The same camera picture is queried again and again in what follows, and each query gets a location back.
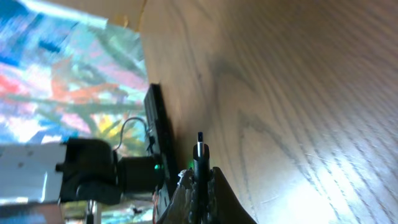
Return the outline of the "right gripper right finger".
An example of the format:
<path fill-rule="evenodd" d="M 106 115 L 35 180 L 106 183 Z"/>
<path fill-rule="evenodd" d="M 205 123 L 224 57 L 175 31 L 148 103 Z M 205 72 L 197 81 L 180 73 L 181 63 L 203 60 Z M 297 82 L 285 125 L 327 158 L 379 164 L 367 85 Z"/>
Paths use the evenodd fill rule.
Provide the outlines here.
<path fill-rule="evenodd" d="M 256 224 L 240 204 L 219 167 L 213 167 L 208 181 L 207 222 L 217 224 Z"/>

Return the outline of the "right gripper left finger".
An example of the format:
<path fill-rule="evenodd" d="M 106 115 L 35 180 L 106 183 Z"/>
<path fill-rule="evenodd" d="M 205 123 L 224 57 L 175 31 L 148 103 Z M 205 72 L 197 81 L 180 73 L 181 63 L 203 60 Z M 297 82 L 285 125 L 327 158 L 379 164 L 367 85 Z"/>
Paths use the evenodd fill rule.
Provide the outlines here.
<path fill-rule="evenodd" d="M 177 188 L 157 224 L 199 224 L 199 191 L 192 169 L 182 170 Z"/>

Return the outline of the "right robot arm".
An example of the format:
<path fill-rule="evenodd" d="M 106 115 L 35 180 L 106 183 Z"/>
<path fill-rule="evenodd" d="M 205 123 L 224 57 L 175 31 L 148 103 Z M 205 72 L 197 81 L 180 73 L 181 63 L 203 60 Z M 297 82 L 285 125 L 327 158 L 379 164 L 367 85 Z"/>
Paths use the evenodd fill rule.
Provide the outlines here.
<path fill-rule="evenodd" d="M 221 169 L 198 142 L 194 167 L 181 172 L 165 147 L 142 157 L 119 157 L 99 139 L 69 139 L 1 147 L 1 222 L 63 223 L 61 203 L 120 204 L 154 194 L 155 223 L 252 223 Z"/>

